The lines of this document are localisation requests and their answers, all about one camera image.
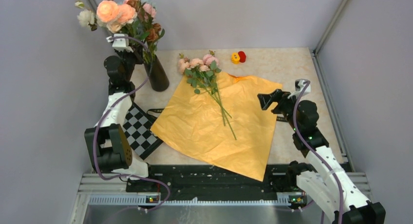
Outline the black ribbon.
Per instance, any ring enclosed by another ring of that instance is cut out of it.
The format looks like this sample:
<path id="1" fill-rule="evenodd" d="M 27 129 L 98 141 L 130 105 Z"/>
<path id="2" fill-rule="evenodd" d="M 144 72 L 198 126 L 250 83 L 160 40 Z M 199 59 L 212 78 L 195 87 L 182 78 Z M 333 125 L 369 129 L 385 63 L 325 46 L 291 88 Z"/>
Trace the black ribbon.
<path id="1" fill-rule="evenodd" d="M 160 114 L 163 112 L 163 110 L 164 109 L 162 108 L 149 109 L 147 110 L 146 113 L 152 118 L 157 119 L 160 116 Z"/>

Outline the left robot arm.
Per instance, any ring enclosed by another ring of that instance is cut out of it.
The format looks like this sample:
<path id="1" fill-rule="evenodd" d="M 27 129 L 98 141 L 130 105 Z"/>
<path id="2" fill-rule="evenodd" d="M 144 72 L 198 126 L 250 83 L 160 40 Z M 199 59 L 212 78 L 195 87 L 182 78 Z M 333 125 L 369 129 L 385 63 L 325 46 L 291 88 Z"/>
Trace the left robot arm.
<path id="1" fill-rule="evenodd" d="M 148 164 L 132 150 L 123 124 L 134 101 L 135 85 L 131 76 L 136 64 L 143 60 L 136 52 L 116 52 L 107 57 L 103 66 L 109 77 L 108 103 L 96 125 L 84 132 L 91 164 L 104 180 L 104 173 L 115 177 L 137 180 L 144 191 L 156 186 L 156 178 L 149 174 Z"/>

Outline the orange yellow wrapping paper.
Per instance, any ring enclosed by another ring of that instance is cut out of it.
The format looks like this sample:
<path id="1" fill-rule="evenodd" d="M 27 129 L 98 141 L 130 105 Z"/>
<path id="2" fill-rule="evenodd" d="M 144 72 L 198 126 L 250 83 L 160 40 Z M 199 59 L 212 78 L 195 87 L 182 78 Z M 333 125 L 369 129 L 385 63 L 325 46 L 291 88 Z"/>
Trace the orange yellow wrapping paper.
<path id="1" fill-rule="evenodd" d="M 182 78 L 151 131 L 186 156 L 262 181 L 276 116 L 261 109 L 258 94 L 282 84 L 226 72 L 217 81 L 221 106 L 205 91 L 196 94 Z"/>

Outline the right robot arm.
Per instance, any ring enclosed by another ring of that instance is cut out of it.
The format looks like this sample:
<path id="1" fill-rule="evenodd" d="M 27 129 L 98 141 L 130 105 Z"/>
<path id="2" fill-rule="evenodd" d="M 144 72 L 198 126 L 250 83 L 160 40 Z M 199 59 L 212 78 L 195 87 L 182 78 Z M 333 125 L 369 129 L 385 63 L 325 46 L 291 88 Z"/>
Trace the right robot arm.
<path id="1" fill-rule="evenodd" d="M 309 195 L 333 224 L 384 223 L 384 206 L 372 202 L 357 188 L 318 129 L 316 103 L 299 100 L 281 89 L 257 97 L 262 110 L 277 104 L 272 113 L 281 114 L 289 123 L 294 131 L 293 143 L 308 161 L 293 161 L 288 166 L 285 183 L 290 190 Z"/>

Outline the orange paper bouquet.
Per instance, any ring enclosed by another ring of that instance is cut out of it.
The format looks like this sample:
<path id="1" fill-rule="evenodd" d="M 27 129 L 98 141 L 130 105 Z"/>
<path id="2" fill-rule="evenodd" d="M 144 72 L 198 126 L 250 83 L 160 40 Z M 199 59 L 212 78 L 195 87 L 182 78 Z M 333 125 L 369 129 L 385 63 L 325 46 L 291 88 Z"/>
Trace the orange paper bouquet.
<path id="1" fill-rule="evenodd" d="M 230 123 L 232 116 L 224 108 L 219 91 L 217 74 L 221 72 L 221 69 L 219 68 L 219 60 L 215 56 L 215 52 L 210 50 L 208 54 L 204 55 L 202 58 L 193 59 L 180 53 L 178 71 L 187 78 L 187 83 L 194 88 L 195 94 L 200 94 L 201 91 L 205 91 L 218 104 L 223 119 L 223 125 L 229 127 L 236 140 L 237 136 Z"/>

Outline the pink rose stem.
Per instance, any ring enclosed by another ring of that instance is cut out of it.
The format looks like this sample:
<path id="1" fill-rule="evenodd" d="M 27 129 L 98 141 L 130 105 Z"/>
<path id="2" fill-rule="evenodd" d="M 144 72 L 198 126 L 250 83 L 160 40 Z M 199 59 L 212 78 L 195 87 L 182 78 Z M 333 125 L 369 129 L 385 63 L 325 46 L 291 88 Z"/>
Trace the pink rose stem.
<path id="1" fill-rule="evenodd" d="M 165 34 L 156 22 L 157 10 L 150 0 L 103 0 L 95 15 L 111 33 L 127 34 L 148 44 L 157 43 Z"/>

